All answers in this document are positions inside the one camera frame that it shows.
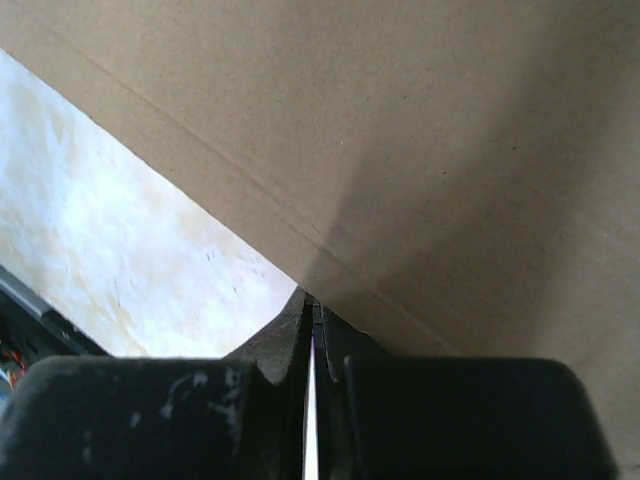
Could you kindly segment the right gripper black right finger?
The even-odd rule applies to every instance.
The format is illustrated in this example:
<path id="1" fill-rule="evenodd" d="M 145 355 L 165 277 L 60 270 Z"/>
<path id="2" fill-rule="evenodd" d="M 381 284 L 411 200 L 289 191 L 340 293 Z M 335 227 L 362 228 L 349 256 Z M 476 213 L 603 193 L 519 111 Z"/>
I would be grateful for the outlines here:
<path id="1" fill-rule="evenodd" d="M 323 479 L 614 479 L 587 392 L 534 358 L 401 356 L 312 311 Z"/>

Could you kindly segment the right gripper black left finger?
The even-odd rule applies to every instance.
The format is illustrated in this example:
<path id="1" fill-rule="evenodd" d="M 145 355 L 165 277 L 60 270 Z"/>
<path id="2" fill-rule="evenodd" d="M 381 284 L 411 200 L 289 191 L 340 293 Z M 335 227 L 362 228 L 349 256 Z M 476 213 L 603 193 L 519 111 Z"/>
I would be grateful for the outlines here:
<path id="1" fill-rule="evenodd" d="M 52 356 L 1 417 L 5 479 L 300 479 L 311 311 L 219 359 Z"/>

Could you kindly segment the brown cardboard box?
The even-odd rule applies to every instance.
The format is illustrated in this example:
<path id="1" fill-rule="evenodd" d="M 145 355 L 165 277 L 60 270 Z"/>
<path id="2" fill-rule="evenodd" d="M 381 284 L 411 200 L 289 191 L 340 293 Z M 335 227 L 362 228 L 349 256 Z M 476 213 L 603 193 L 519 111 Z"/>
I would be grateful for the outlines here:
<path id="1" fill-rule="evenodd" d="M 410 353 L 556 358 L 639 454 L 635 1 L 5 1 L 1 46 Z"/>

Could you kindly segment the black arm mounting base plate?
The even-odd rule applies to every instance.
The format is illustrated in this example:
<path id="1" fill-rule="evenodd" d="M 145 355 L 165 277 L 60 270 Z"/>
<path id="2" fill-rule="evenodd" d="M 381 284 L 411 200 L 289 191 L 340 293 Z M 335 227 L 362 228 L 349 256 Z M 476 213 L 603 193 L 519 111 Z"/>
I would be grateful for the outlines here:
<path id="1" fill-rule="evenodd" d="M 51 356 L 105 356 L 79 328 L 1 269 L 1 402 L 35 363 Z"/>

